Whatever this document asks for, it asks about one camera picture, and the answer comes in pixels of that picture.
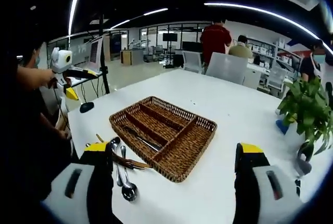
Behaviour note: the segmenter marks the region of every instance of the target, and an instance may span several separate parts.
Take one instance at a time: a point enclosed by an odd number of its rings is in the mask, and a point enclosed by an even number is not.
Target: blue object
[[[325,62],[325,57],[326,55],[313,55],[313,59],[319,64],[323,64]]]
[[[283,124],[283,121],[282,120],[276,120],[276,122],[275,122],[275,124],[278,126],[278,128],[281,130],[281,132],[283,133],[283,134],[286,134],[287,133],[287,131],[288,131],[288,129],[289,129],[289,126],[285,126],[284,124]]]

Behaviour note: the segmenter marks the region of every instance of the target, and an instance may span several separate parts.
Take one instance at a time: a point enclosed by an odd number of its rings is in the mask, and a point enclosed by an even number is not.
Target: metal spoon
[[[117,153],[117,146],[118,144],[120,143],[120,138],[117,136],[115,138],[113,138],[111,141],[111,146],[112,146],[112,149],[115,153]],[[118,186],[124,186],[124,183],[123,183],[123,179],[121,178],[121,175],[120,175],[120,171],[119,171],[119,167],[118,167],[118,164],[116,164],[116,173],[117,173],[117,185]]]
[[[123,156],[124,159],[126,159],[126,147],[121,146],[120,150],[121,150],[121,155]],[[124,186],[121,188],[121,193],[123,194],[125,200],[132,202],[136,199],[137,187],[135,184],[130,183],[129,176],[127,175],[127,169],[124,168],[124,170],[125,170],[126,182],[124,183]]]

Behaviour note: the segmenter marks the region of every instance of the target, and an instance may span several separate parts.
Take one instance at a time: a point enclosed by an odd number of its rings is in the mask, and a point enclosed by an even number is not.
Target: wooden chopsticks
[[[105,142],[100,136],[99,134],[96,134],[97,138],[103,143]],[[120,156],[118,156],[114,151],[112,151],[112,154],[113,154],[113,161],[123,167],[126,167],[126,168],[130,168],[130,169],[133,169],[133,168],[137,168],[137,169],[145,169],[145,168],[151,168],[150,165],[148,164],[145,164],[145,163],[140,163],[138,161],[134,161],[134,160],[131,160],[131,159],[124,159]]]

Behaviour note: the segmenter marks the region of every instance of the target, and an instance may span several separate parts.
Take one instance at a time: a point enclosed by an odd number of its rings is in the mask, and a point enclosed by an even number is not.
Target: white table
[[[236,207],[234,162],[239,142],[259,146],[271,165],[278,165],[293,178],[291,157],[286,152],[283,135],[275,126],[279,99],[180,69],[100,97],[94,100],[95,107],[84,114],[78,109],[69,112],[78,155],[82,155],[86,143],[98,141],[96,133],[105,140],[116,136],[109,123],[110,115],[151,95],[211,119],[218,127],[212,142],[184,182],[170,182],[152,169],[129,171],[130,180],[139,190],[133,203],[123,199],[120,188],[114,183],[113,212],[122,222],[232,223]],[[141,161],[129,148],[127,157]],[[316,176],[308,184],[318,185],[320,181]]]

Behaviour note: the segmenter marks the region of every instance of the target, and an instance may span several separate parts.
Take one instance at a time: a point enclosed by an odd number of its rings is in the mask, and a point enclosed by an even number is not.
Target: wicker tray
[[[215,122],[154,96],[115,113],[109,120],[114,131],[141,159],[173,182],[186,179],[217,128]],[[154,151],[124,126],[162,149]]]

